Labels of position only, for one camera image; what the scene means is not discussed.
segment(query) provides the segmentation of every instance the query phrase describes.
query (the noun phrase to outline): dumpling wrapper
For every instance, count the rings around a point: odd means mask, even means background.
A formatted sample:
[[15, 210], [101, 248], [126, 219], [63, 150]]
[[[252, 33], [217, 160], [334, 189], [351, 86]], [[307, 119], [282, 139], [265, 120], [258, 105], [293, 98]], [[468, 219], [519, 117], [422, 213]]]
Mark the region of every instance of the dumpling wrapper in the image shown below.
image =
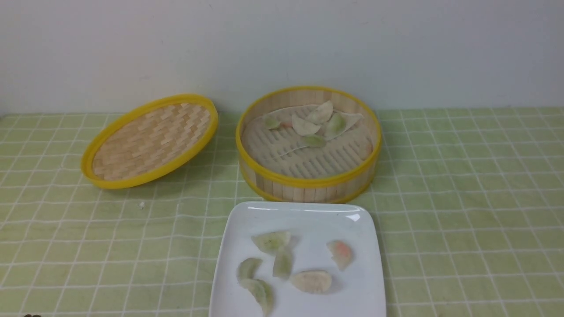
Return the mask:
[[272, 267], [272, 276], [287, 280], [292, 273], [292, 263], [294, 258], [288, 248], [280, 248], [276, 252], [274, 258], [274, 266]]
[[302, 137], [302, 142], [308, 147], [324, 147], [327, 144], [327, 141], [325, 141], [321, 135], [317, 134]]
[[347, 128], [347, 121], [340, 113], [335, 113], [329, 122], [327, 122], [327, 130], [325, 135], [327, 138], [334, 138], [336, 135], [340, 135], [345, 132]]
[[316, 134], [321, 129], [321, 126], [304, 120], [296, 114], [292, 114], [292, 128], [294, 128], [298, 135], [305, 137], [306, 135]]
[[324, 122], [329, 121], [332, 113], [333, 103], [331, 102], [331, 100], [328, 100], [319, 105], [319, 107], [315, 108], [315, 110], [310, 112], [310, 114], [307, 115], [306, 120], [313, 124], [320, 125]]
[[331, 287], [331, 274], [322, 270], [303, 271], [290, 277], [291, 284], [304, 293], [323, 294]]
[[351, 247], [343, 241], [331, 241], [327, 244], [327, 248], [331, 251], [333, 261], [337, 264], [339, 270], [344, 271], [353, 259]]
[[278, 249], [287, 246], [290, 242], [290, 232], [270, 232], [269, 234], [253, 236], [251, 240], [260, 251], [275, 256]]
[[269, 130], [275, 130], [280, 127], [281, 122], [278, 121], [276, 118], [268, 116], [265, 118], [265, 126]]
[[239, 283], [253, 295], [255, 301], [261, 306], [262, 315], [267, 317], [274, 307], [274, 293], [270, 285], [263, 280], [244, 279]]
[[262, 260], [258, 258], [248, 258], [239, 264], [237, 268], [237, 282], [245, 279], [253, 279], [257, 268], [262, 264]]

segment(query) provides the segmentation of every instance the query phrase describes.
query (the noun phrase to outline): bamboo steamer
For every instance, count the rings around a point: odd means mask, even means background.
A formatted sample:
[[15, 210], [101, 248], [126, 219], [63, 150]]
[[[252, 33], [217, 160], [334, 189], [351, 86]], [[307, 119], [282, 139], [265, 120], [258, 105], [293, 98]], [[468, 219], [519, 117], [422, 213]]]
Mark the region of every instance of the bamboo steamer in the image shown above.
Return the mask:
[[[361, 119], [323, 148], [287, 153], [287, 145], [299, 136], [291, 128], [271, 131], [262, 123], [273, 111], [282, 121], [292, 113], [305, 117], [314, 105], [328, 100], [335, 111]], [[246, 110], [237, 124], [236, 143], [241, 174], [265, 199], [344, 203], [360, 195], [376, 173], [381, 128], [367, 105], [343, 91], [290, 87], [260, 98]]]

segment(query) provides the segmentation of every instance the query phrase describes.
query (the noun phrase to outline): white plate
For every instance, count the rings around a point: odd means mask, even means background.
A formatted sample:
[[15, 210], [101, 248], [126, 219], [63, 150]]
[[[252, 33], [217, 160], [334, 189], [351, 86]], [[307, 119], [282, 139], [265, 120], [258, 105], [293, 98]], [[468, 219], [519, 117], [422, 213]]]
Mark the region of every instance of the white plate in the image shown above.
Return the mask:
[[[289, 281], [272, 277], [274, 257], [257, 249], [250, 237], [289, 230], [294, 247], [293, 273], [322, 269], [333, 276], [329, 294], [302, 293]], [[354, 260], [339, 271], [326, 243], [343, 240]], [[386, 298], [382, 261], [374, 223], [358, 206], [244, 202], [235, 206], [225, 228], [211, 290], [210, 317], [262, 317], [252, 295], [237, 283], [236, 270], [244, 259], [263, 259], [255, 278], [272, 285], [275, 306], [271, 317], [384, 317]]]

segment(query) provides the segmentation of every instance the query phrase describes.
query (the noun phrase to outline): woven bamboo lid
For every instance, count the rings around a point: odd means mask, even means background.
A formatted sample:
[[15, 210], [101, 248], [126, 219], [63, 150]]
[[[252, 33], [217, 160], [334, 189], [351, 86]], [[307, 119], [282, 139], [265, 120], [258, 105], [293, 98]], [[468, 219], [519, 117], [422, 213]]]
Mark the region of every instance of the woven bamboo lid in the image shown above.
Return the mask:
[[82, 171], [102, 188], [150, 182], [185, 164], [211, 140], [218, 115], [211, 100], [178, 95], [118, 119], [90, 144]]

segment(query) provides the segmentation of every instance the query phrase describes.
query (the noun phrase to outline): white dumpling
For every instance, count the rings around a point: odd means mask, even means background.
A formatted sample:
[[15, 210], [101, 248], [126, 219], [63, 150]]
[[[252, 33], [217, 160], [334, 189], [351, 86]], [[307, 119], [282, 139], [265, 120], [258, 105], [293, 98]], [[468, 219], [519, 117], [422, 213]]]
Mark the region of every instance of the white dumpling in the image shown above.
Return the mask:
[[324, 102], [315, 108], [309, 115], [307, 115], [306, 120], [313, 124], [322, 124], [327, 122], [331, 118], [333, 113], [333, 103], [331, 100]]
[[295, 288], [304, 293], [323, 294], [331, 287], [331, 274], [322, 270], [304, 271], [290, 277]]
[[257, 271], [259, 265], [261, 265], [262, 260], [258, 258], [248, 258], [239, 264], [237, 268], [237, 281], [241, 282], [245, 279], [254, 278], [254, 273]]
[[317, 125], [317, 124], [313, 124], [313, 123], [306, 121], [306, 120], [296, 116], [295, 114], [293, 114], [292, 115], [292, 128], [294, 128], [294, 131], [298, 135], [305, 137], [306, 135], [316, 134], [317, 131], [319, 131], [319, 129], [321, 129], [321, 126]]
[[351, 251], [350, 246], [343, 241], [331, 241], [327, 244], [327, 248], [333, 255], [331, 259], [333, 259], [341, 271], [346, 269], [353, 260], [353, 252]]
[[274, 258], [272, 276], [287, 280], [292, 273], [293, 256], [288, 248], [280, 248]]
[[256, 245], [260, 251], [274, 256], [278, 249], [288, 245], [290, 242], [290, 232], [270, 232], [269, 234], [253, 236], [251, 240], [253, 240], [254, 245]]
[[262, 315], [270, 315], [274, 307], [274, 293], [272, 288], [263, 280], [244, 279], [239, 283], [253, 295], [255, 301], [261, 306]]

